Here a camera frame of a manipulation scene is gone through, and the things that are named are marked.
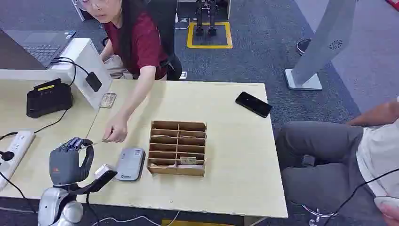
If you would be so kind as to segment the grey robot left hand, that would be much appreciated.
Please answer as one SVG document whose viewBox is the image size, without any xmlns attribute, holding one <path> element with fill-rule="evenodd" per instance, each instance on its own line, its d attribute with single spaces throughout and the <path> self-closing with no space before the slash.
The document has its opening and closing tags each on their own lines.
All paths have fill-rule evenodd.
<svg viewBox="0 0 399 226">
<path fill-rule="evenodd" d="M 49 174 L 53 185 L 66 186 L 88 177 L 94 158 L 93 142 L 74 137 L 50 152 Z"/>
</svg>

